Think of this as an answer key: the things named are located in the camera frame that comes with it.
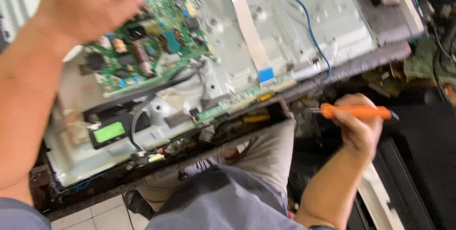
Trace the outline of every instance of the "screwdriver handle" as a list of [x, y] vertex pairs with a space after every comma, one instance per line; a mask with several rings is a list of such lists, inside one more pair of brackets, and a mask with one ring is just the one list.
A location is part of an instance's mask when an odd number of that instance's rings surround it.
[[330, 104], [322, 104], [321, 108], [323, 117], [327, 119], [335, 119], [336, 111], [343, 111], [349, 113], [360, 119], [373, 119], [375, 117], [382, 117], [385, 120], [392, 118], [391, 111], [384, 106], [374, 108], [369, 105], [349, 105], [349, 106], [333, 106]]

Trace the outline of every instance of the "orange screwdriver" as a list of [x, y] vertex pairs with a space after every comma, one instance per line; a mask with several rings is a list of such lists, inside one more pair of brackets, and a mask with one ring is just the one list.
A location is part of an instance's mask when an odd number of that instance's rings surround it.
[[322, 104], [319, 109], [310, 109], [310, 111], [312, 113], [319, 113], [323, 117], [330, 120], [335, 119], [334, 115], [336, 111], [349, 113], [359, 119], [373, 119], [375, 117], [381, 117], [385, 120], [399, 120], [399, 117], [394, 112], [388, 110], [384, 106], [374, 108], [369, 105], [334, 106], [330, 104]]

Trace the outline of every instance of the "hand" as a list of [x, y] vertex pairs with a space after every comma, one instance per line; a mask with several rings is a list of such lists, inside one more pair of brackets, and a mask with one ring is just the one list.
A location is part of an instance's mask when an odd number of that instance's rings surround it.
[[74, 45], [99, 39], [133, 17], [143, 0], [42, 0], [30, 25]]
[[[334, 105], [370, 105], [374, 103], [362, 94], [349, 94], [336, 101]], [[375, 157], [375, 151], [379, 143], [383, 128], [383, 119], [358, 119], [345, 112], [335, 114], [336, 125], [342, 129], [342, 141], [345, 147], [357, 155], [368, 156], [371, 160]]]

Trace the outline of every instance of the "green label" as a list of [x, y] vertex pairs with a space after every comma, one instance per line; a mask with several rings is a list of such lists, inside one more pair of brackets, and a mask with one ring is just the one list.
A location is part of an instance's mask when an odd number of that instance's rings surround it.
[[107, 127], [94, 131], [94, 136], [98, 143], [103, 143], [124, 133], [125, 130], [122, 122], [116, 122]]

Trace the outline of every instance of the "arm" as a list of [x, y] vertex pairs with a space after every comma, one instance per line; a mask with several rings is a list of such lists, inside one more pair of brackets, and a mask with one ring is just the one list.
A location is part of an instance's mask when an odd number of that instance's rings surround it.
[[0, 57], [0, 197], [32, 204], [28, 173], [43, 137], [62, 69], [75, 45], [132, 17], [142, 0], [42, 0]]
[[[375, 106], [362, 94], [349, 95], [336, 105]], [[373, 160], [383, 120], [360, 120], [339, 112], [335, 123], [342, 129], [344, 146], [312, 178], [301, 198], [294, 220], [305, 227], [326, 225], [344, 230], [362, 173]]]

